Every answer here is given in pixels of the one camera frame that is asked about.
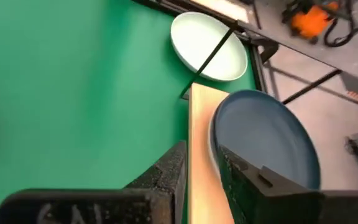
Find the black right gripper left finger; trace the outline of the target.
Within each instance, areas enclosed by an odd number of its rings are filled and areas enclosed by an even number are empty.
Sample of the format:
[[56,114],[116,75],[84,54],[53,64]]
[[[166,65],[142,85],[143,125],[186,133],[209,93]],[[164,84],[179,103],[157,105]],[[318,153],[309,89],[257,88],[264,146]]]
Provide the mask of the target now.
[[0,224],[181,224],[187,143],[122,189],[25,189],[0,204]]

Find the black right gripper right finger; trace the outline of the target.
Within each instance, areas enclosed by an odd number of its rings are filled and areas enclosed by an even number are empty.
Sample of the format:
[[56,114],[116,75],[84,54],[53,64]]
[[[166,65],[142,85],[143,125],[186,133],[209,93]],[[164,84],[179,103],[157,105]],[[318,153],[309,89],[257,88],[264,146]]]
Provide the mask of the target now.
[[358,190],[310,190],[218,147],[235,224],[358,224]]

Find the navy blue plate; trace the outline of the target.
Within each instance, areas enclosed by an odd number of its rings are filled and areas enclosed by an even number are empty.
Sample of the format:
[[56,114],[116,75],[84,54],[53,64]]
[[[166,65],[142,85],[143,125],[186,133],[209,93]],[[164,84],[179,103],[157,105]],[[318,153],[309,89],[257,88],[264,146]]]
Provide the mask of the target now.
[[280,101],[257,90],[241,90],[220,102],[210,124],[212,142],[257,168],[318,190],[316,149],[299,119]]

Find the mint green plate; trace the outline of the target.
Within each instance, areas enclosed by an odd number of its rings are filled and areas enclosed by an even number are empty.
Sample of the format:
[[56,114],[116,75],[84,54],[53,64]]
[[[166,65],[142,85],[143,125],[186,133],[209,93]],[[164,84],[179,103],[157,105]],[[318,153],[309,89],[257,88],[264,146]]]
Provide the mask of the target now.
[[[170,37],[174,51],[192,71],[197,72],[229,31],[221,21],[200,12],[185,12],[174,18]],[[248,66],[247,52],[231,34],[201,71],[201,76],[219,82],[237,80]]]

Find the wooden shelf with black legs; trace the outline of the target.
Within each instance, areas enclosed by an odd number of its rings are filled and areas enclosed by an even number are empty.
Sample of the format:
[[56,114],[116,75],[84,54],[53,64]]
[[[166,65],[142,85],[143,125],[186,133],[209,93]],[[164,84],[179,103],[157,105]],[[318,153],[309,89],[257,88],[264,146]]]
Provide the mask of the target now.
[[213,113],[227,95],[194,81],[182,93],[190,101],[188,224],[234,224],[209,143]]

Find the green table mat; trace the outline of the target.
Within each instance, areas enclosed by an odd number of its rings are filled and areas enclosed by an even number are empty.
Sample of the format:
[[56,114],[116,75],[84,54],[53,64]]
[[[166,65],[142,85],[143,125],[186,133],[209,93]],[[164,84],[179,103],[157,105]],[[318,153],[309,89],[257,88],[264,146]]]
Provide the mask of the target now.
[[0,203],[120,189],[187,139],[172,21],[132,0],[0,0]]

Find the orange and black device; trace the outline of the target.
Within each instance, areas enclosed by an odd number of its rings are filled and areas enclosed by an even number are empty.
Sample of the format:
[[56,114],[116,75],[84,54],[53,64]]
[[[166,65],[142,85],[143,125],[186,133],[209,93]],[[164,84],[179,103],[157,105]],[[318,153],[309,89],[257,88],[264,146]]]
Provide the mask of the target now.
[[334,16],[314,3],[314,0],[293,0],[282,12],[282,23],[290,26],[291,36],[316,44],[321,33],[333,23]]

